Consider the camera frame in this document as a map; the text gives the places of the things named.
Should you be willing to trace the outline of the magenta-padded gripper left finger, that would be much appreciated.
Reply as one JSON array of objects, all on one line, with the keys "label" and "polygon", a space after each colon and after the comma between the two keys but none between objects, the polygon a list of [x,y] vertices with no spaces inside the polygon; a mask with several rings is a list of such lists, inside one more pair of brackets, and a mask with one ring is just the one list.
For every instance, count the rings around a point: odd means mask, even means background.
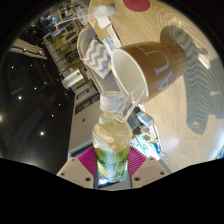
[{"label": "magenta-padded gripper left finger", "polygon": [[85,150],[78,157],[71,157],[57,175],[76,185],[92,189],[97,171],[96,156],[93,147]]}]

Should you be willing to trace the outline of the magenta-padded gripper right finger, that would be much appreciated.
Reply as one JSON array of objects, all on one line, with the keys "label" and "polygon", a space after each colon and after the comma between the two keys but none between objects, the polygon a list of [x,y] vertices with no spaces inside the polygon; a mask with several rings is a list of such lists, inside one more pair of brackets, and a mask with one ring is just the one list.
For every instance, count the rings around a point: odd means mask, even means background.
[{"label": "magenta-padded gripper right finger", "polygon": [[130,148],[128,171],[132,188],[140,188],[168,175],[154,157],[146,157],[134,147]]}]

